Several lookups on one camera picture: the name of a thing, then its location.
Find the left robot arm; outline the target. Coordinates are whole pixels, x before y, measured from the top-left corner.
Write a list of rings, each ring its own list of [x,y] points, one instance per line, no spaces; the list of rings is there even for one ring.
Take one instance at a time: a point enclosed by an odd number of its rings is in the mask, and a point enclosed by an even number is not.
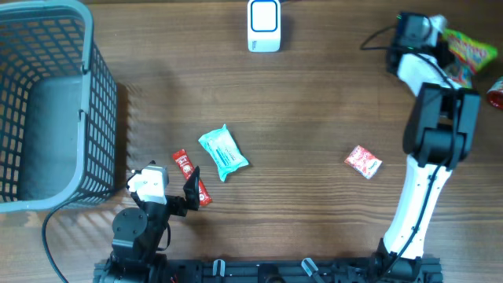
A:
[[[184,196],[165,193],[169,182],[167,169],[154,161],[140,170],[133,170],[127,189],[137,204],[125,208],[112,222],[112,252],[103,263],[94,267],[94,282],[178,282],[175,268],[167,261],[160,247],[163,234],[170,232],[172,215],[185,217],[189,210],[200,207],[200,169],[189,174],[183,186]]]

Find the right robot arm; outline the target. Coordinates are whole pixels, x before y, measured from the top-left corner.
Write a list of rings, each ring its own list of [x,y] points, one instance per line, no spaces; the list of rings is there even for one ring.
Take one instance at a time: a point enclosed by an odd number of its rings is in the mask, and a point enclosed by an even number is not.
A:
[[[452,81],[443,68],[453,62],[442,16],[401,12],[386,46],[387,71],[403,81],[416,101],[402,148],[406,176],[398,207],[373,259],[369,282],[440,282],[438,259],[424,257],[424,239],[439,194],[472,149],[480,96]]]

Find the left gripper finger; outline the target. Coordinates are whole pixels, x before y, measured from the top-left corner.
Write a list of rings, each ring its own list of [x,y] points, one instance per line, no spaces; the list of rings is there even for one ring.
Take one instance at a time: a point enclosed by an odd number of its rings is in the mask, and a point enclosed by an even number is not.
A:
[[[195,167],[193,173],[187,179],[183,190],[185,193],[185,206],[188,210],[198,211],[200,207],[200,168]]]
[[[151,165],[156,165],[156,161],[155,160],[151,160],[148,164],[146,164],[144,167],[141,167],[141,168],[134,168],[134,169],[131,169],[130,170],[130,176],[133,177],[135,175],[140,175],[141,172],[146,169],[148,166],[151,166]]]

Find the Haribo gummy candy bag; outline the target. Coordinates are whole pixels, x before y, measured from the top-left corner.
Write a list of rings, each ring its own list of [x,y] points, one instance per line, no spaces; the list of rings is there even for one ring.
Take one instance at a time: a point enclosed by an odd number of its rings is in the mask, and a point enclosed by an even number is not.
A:
[[[442,36],[454,55],[453,62],[444,68],[444,72],[458,85],[472,88],[472,77],[497,58],[497,48],[452,29],[446,29]]]

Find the red tissue pack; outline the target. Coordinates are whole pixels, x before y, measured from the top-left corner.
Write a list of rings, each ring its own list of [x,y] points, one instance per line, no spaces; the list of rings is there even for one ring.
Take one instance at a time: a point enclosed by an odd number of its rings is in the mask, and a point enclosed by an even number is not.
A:
[[[369,150],[357,145],[345,159],[345,163],[353,167],[366,179],[371,179],[380,168],[382,161]]]

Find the green lid jar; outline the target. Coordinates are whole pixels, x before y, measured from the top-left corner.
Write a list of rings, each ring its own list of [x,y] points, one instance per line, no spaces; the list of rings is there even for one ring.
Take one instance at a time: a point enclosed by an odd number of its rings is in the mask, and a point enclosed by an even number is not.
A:
[[[486,97],[493,107],[503,109],[503,77],[496,80],[493,86],[487,91]]]

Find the teal wet wipes pack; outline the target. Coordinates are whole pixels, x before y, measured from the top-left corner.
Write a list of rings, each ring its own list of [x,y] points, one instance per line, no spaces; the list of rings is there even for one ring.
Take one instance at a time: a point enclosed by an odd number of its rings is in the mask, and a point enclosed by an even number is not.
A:
[[[225,124],[219,129],[203,134],[198,142],[215,162],[222,182],[226,181],[228,174],[249,165]]]

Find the red coffee stick sachet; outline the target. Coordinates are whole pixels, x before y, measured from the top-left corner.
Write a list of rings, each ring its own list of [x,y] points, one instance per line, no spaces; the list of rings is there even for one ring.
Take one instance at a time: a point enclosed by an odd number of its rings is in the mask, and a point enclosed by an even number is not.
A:
[[[181,149],[176,153],[174,153],[172,155],[172,158],[180,168],[185,179],[188,180],[196,168],[193,166],[192,161],[188,157],[186,151],[184,149]],[[201,179],[199,180],[198,183],[198,190],[199,190],[200,205],[208,206],[212,202],[212,199],[209,193],[207,192],[207,189]]]

